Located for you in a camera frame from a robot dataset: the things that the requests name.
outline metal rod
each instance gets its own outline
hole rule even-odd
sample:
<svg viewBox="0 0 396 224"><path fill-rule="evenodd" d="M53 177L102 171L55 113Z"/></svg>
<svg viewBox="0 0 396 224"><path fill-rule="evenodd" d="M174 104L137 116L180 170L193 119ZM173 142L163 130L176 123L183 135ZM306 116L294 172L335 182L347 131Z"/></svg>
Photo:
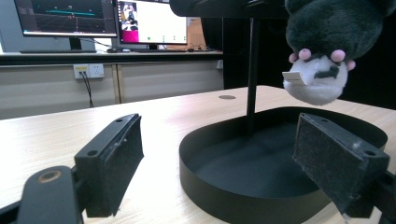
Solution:
<svg viewBox="0 0 396 224"><path fill-rule="evenodd" d="M256 108L257 67L259 60L260 19L250 19L250 47L248 61L247 87L247 134L254 133L254 114Z"/></svg>

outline oval black tray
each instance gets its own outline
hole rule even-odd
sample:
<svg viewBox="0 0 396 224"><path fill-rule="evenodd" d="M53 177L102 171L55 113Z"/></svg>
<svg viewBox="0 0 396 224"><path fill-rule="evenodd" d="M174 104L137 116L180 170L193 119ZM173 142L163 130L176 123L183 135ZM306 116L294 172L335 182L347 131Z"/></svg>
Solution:
<svg viewBox="0 0 396 224"><path fill-rule="evenodd" d="M302 223L330 200L291 157L300 113L329 119L378 148L387 135L347 115L306 107L280 107L189 133L179 149L180 181L210 215L231 223Z"/></svg>

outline black cable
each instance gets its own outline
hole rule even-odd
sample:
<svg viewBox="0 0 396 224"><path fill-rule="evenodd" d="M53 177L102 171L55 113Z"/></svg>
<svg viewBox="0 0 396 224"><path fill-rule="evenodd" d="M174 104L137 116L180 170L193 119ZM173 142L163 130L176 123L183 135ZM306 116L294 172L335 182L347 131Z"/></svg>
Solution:
<svg viewBox="0 0 396 224"><path fill-rule="evenodd" d="M84 80L85 87L87 88L88 95L90 96L90 108L93 108L93 101L92 101L92 93L91 93L91 85L90 81L88 80L88 76L86 72L80 72L82 79Z"/></svg>

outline light wood tabletop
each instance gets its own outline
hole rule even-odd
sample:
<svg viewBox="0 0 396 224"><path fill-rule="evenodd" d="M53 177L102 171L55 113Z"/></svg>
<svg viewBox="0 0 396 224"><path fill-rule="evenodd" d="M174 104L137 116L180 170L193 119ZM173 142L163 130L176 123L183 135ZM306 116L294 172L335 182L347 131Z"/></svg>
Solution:
<svg viewBox="0 0 396 224"><path fill-rule="evenodd" d="M231 95L235 99L220 99ZM248 89L213 91L158 100L96 107L42 116L0 120L0 207L21 198L26 179L56 165L74 166L74 156L107 124L125 115L142 116L145 158L115 217L84 218L85 223L223 223L196 206L184 193L178 170L178 147L197 128L246 115ZM309 106L281 89L259 86L256 111L281 106ZM396 169L396 111L337 100L318 108L368 121L388 135L389 170ZM377 223L370 219L348 223ZM306 223L345 220L331 203Z"/></svg>

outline pink toy paw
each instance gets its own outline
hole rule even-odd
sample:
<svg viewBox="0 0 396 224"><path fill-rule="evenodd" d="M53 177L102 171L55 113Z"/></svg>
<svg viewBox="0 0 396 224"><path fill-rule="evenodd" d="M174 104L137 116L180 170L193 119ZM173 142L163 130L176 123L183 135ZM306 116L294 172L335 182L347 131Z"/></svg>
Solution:
<svg viewBox="0 0 396 224"><path fill-rule="evenodd" d="M348 71L353 70L355 67L356 67L355 61L351 60L351 61L347 61L347 62L346 62L346 69L347 69Z"/></svg>
<svg viewBox="0 0 396 224"><path fill-rule="evenodd" d="M308 60L311 57L311 50L309 49L302 49L298 53L298 57L302 60Z"/></svg>
<svg viewBox="0 0 396 224"><path fill-rule="evenodd" d="M297 60L298 60L298 56L297 56L296 53L292 53L292 54L289 56L289 62L290 62L290 63L295 63Z"/></svg>
<svg viewBox="0 0 396 224"><path fill-rule="evenodd" d="M345 57L346 57L346 53L341 49L337 49L337 50L333 51L332 55L330 56L332 61L335 63L340 63L341 61L343 61L345 59Z"/></svg>

